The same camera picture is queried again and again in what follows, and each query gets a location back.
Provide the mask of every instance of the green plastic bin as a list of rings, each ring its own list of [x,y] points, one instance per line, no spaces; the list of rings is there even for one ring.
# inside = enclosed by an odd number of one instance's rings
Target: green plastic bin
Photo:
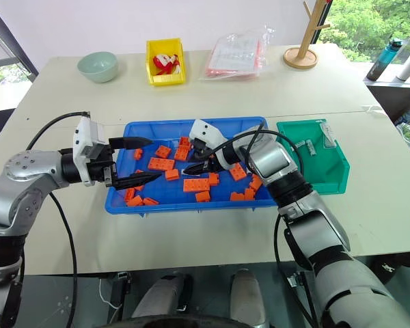
[[[295,144],[307,139],[312,141],[316,155],[311,156],[306,145],[299,147],[298,151],[303,160],[304,177],[313,188],[321,195],[344,193],[348,183],[349,163],[337,141],[335,148],[324,146],[326,137],[320,128],[322,122],[326,120],[278,122],[276,125],[278,131]],[[284,140],[282,144],[299,165],[298,158],[290,145]]]

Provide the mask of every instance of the orange lego brick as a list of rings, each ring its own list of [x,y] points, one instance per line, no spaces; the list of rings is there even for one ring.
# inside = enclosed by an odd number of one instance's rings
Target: orange lego brick
[[[177,180],[179,179],[179,171],[178,169],[171,169],[165,172],[165,179],[167,181]]]
[[[170,152],[172,152],[172,149],[165,146],[159,146],[155,154],[162,159],[166,159],[170,155]]]
[[[231,193],[230,200],[232,201],[245,200],[245,195],[243,195],[242,193]]]
[[[262,181],[259,176],[252,174],[252,181],[249,183],[249,187],[252,188],[255,192],[262,186]]]
[[[239,181],[247,177],[245,170],[241,167],[240,163],[236,163],[234,168],[230,169],[230,173],[235,181]]]
[[[139,196],[135,196],[133,199],[129,200],[126,202],[126,205],[131,207],[131,206],[141,206],[143,205],[143,200]]]
[[[246,188],[245,189],[245,200],[255,200],[255,190]]]
[[[196,196],[196,202],[199,202],[199,203],[209,202],[211,200],[209,191],[204,191],[202,193],[196,193],[195,196]]]
[[[184,192],[210,191],[208,179],[185,179]]]
[[[141,172],[144,172],[144,171],[141,171],[140,169],[138,169],[138,170],[135,171],[135,173],[141,173]],[[138,190],[138,191],[143,191],[143,189],[144,189],[144,184],[143,184],[142,186],[134,187],[134,189],[135,189],[135,190]]]
[[[176,149],[176,153],[175,153],[175,159],[177,161],[186,161],[187,157],[189,155],[189,151],[190,151],[190,146],[182,146],[180,145],[178,147],[178,149]]]
[[[175,160],[173,159],[157,159],[151,157],[148,163],[148,169],[155,169],[157,171],[169,171],[175,166]]]
[[[143,199],[143,204],[144,205],[158,205],[159,202],[157,202],[156,200],[153,200],[152,198],[146,197]]]
[[[210,186],[217,186],[220,183],[219,174],[218,173],[209,173],[208,181]]]
[[[129,200],[133,199],[135,196],[135,189],[134,188],[128,188],[126,190],[126,193],[124,194],[124,201],[128,202]]]
[[[143,150],[141,148],[138,148],[134,151],[134,159],[136,161],[140,160],[142,156],[143,156]]]
[[[188,138],[188,137],[181,137],[181,138],[179,139],[179,145],[180,145],[180,146],[188,146],[189,149],[190,149],[191,144],[190,144],[189,138]]]

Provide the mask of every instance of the wooden stand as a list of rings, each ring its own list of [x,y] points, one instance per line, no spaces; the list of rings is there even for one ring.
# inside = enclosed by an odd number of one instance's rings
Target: wooden stand
[[[317,26],[327,2],[328,0],[316,0],[313,13],[310,12],[308,4],[305,1],[303,2],[303,6],[305,7],[308,17],[310,17],[310,21],[308,22],[307,29],[305,30],[301,46],[299,48],[290,48],[284,53],[284,61],[287,65],[301,70],[306,70],[317,64],[317,54],[313,50],[309,50],[308,47],[315,31],[329,27],[329,24]]]

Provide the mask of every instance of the yellow plastic bin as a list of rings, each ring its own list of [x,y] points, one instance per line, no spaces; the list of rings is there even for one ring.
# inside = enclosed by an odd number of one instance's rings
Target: yellow plastic bin
[[[180,73],[156,75],[160,69],[154,65],[153,57],[163,53],[168,56],[173,56],[175,54],[178,56]],[[180,42],[180,38],[148,41],[146,69],[148,71],[148,79],[151,85],[172,85],[184,83],[186,80],[186,72],[184,53],[182,51],[182,43]]]

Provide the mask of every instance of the light green bowl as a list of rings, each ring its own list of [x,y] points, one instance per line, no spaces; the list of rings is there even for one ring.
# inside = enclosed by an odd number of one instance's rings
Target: light green bowl
[[[89,80],[103,83],[112,80],[117,75],[118,61],[113,53],[100,51],[90,53],[79,60],[77,69]]]

